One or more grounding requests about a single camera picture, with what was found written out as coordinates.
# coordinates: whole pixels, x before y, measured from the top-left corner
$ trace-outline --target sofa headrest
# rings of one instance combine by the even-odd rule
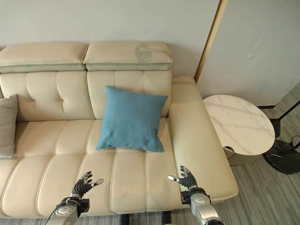
[[[85,70],[87,47],[78,42],[9,45],[0,51],[0,72]]]
[[[83,63],[97,70],[169,70],[171,52],[166,43],[142,41],[91,42]]]

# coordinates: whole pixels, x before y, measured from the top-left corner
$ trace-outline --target sofa armrest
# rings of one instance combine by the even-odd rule
[[[173,78],[169,122],[178,173],[180,165],[186,166],[213,203],[237,195],[238,186],[193,78]]]

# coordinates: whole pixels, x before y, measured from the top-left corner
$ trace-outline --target sofa leg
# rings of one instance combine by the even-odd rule
[[[129,225],[129,214],[121,214],[119,225]]]
[[[170,224],[171,223],[171,212],[170,211],[163,211],[161,212],[161,224]]]

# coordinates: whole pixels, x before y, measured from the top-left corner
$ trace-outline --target cream leather sofa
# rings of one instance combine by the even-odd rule
[[[170,50],[155,42],[53,42],[0,52],[3,97],[17,93],[15,157],[0,159],[0,218],[47,217],[86,171],[103,178],[86,215],[180,209],[167,179],[185,165],[217,203],[238,193],[199,90],[172,78]],[[162,153],[95,150],[105,86],[168,95],[158,136]]]

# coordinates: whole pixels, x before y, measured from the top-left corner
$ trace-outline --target round marble table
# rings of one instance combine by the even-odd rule
[[[230,165],[244,164],[272,147],[274,128],[255,105],[230,95],[207,97],[204,104]]]

